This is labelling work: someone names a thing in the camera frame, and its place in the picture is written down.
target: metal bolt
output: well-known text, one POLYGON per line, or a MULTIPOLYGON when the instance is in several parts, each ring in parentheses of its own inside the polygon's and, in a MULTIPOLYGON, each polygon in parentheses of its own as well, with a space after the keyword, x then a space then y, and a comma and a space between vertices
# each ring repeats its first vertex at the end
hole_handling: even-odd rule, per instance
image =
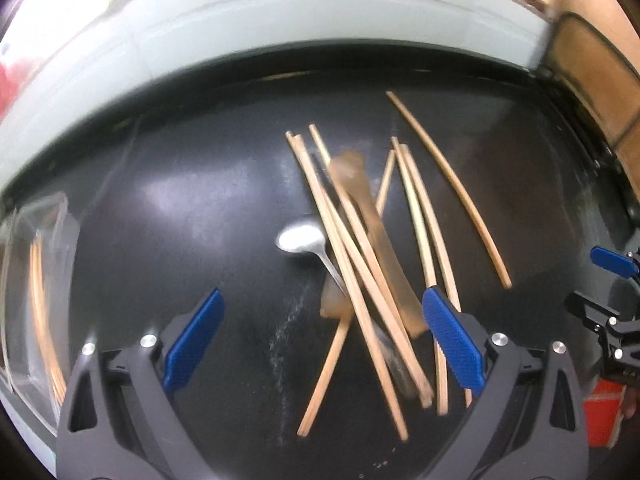
POLYGON ((82 346, 82 355, 92 355, 95 352, 95 344, 85 343, 82 346))
POLYGON ((491 342, 496 346, 505 346, 509 342, 509 338, 501 332, 496 332, 492 334, 491 342))
POLYGON ((566 352, 566 346, 562 341, 554 341, 551 345, 556 354, 564 354, 566 352))
POLYGON ((142 339, 140 340, 140 346, 142 346, 142 348, 151 348, 152 346, 155 346, 157 342, 158 338, 156 336, 154 336, 153 334, 147 334, 142 336, 142 339))

